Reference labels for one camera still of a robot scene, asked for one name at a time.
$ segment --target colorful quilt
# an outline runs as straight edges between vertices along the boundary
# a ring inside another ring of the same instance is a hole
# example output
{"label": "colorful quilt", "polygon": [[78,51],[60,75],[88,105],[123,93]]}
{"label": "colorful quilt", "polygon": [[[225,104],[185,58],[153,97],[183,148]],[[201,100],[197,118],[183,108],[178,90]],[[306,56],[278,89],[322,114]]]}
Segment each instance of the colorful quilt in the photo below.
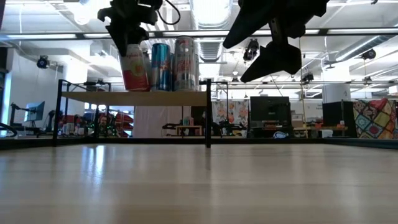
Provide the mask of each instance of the colorful quilt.
{"label": "colorful quilt", "polygon": [[381,99],[354,102],[356,131],[362,139],[398,139],[396,103]]}

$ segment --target red bull can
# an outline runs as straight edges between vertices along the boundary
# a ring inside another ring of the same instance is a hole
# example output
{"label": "red bull can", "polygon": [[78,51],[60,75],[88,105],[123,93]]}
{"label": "red bull can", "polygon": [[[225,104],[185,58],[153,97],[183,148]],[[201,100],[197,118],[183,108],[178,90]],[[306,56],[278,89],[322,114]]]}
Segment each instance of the red bull can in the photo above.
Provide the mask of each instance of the red bull can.
{"label": "red bull can", "polygon": [[152,91],[172,90],[170,59],[170,46],[161,43],[152,46]]}
{"label": "red bull can", "polygon": [[121,58],[124,88],[128,91],[147,91],[149,89],[144,56],[138,44],[129,44],[127,54]]}
{"label": "red bull can", "polygon": [[175,91],[195,91],[195,42],[192,37],[175,40]]}
{"label": "red bull can", "polygon": [[172,91],[174,91],[174,73],[175,73],[175,55],[173,53],[170,54],[170,74],[172,77]]}

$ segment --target white curtain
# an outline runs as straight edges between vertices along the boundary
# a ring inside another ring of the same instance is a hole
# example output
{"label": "white curtain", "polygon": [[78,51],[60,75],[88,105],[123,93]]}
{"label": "white curtain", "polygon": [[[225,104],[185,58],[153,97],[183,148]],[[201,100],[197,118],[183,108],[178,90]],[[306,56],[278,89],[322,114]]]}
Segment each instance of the white curtain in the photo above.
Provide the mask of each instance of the white curtain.
{"label": "white curtain", "polygon": [[[183,107],[183,116],[191,116],[191,107]],[[173,130],[162,130],[167,123],[178,124],[182,119],[181,106],[137,106],[134,112],[133,138],[162,138],[175,134]]]}

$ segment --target soda can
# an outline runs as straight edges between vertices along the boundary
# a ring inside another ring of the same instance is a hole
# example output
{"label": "soda can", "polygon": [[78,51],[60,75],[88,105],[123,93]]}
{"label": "soda can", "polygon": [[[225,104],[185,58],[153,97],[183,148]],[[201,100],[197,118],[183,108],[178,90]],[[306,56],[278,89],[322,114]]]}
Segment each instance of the soda can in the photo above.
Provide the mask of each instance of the soda can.
{"label": "soda can", "polygon": [[199,85],[199,55],[195,54],[195,90],[200,91],[200,85]]}
{"label": "soda can", "polygon": [[152,91],[171,91],[170,46],[157,43],[152,46]]}
{"label": "soda can", "polygon": [[192,37],[175,40],[175,91],[195,91],[195,42]]}
{"label": "soda can", "polygon": [[171,82],[172,82],[172,91],[174,91],[174,68],[175,68],[175,56],[173,53],[170,54],[170,74],[171,74]]}
{"label": "soda can", "polygon": [[146,49],[142,50],[142,54],[144,55],[144,65],[145,65],[145,70],[147,72],[148,83],[150,86],[150,81],[152,80],[152,65],[150,63],[148,50],[146,50]]}
{"label": "soda can", "polygon": [[121,57],[124,88],[128,91],[147,91],[149,89],[144,56],[138,44],[129,44],[127,54]]}

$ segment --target black monitor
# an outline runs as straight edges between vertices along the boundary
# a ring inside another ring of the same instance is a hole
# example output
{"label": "black monitor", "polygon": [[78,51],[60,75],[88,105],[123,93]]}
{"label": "black monitor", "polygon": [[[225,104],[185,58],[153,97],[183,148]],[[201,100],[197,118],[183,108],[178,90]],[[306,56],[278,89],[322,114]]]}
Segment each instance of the black monitor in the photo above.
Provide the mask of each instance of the black monitor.
{"label": "black monitor", "polygon": [[41,103],[29,103],[26,105],[29,112],[25,112],[25,121],[41,121],[43,120],[44,101]]}
{"label": "black monitor", "polygon": [[291,121],[289,97],[252,96],[250,106],[251,121],[278,121],[286,124]]}

